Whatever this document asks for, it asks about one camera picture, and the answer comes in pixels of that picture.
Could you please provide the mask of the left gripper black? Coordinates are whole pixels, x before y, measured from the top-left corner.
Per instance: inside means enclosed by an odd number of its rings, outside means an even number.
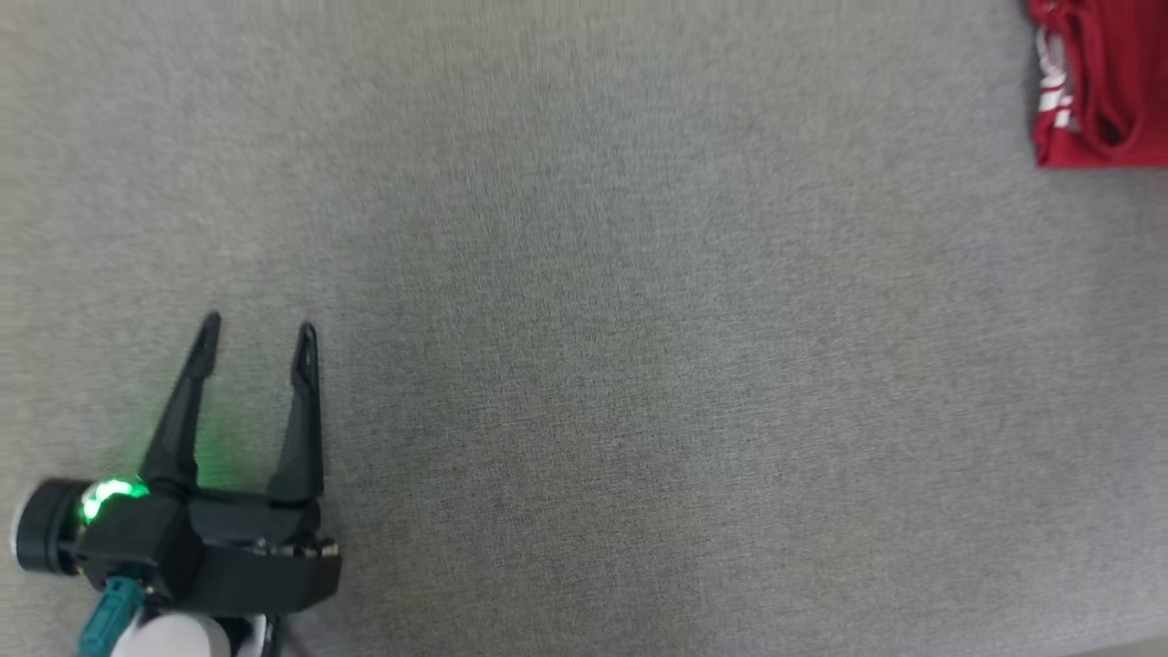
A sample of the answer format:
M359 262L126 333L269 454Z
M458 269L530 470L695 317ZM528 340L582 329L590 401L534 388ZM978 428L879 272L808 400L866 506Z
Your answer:
M185 499L199 487L199 415L204 383L215 369L221 321L217 311L202 320L142 456L138 477L151 495ZM189 505L204 549L186 594L188 611L291 615L338 593L342 554L338 541L320 532L317 500L324 495L324 430L318 336L310 323L297 332L288 382L287 431L276 472L267 478L267 498L206 492Z

